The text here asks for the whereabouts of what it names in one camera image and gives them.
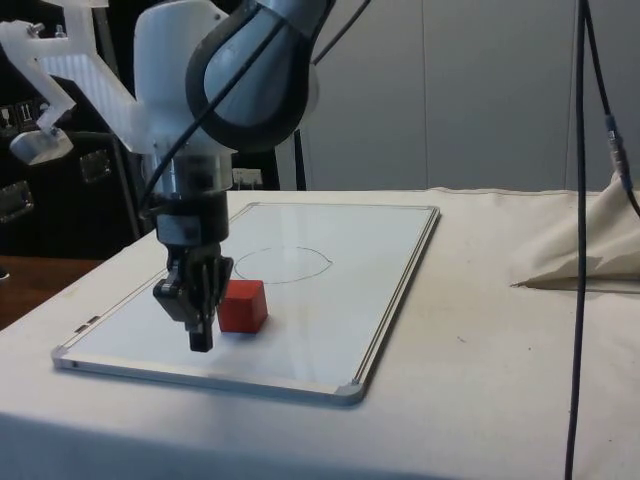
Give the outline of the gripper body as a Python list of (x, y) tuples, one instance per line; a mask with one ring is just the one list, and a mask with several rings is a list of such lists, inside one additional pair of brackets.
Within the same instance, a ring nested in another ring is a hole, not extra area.
[(165, 246), (219, 244), (229, 235), (227, 193), (163, 202), (154, 208), (154, 225)]

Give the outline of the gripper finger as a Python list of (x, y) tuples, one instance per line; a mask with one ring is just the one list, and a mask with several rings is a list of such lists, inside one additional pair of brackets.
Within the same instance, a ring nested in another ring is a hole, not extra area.
[(225, 297), (234, 261), (222, 254), (220, 244), (211, 244), (207, 249), (203, 264), (203, 312), (205, 322), (211, 325), (219, 304)]
[(172, 320), (184, 325), (189, 346), (206, 353), (213, 348), (210, 249), (167, 247), (167, 277), (158, 281), (153, 296)]

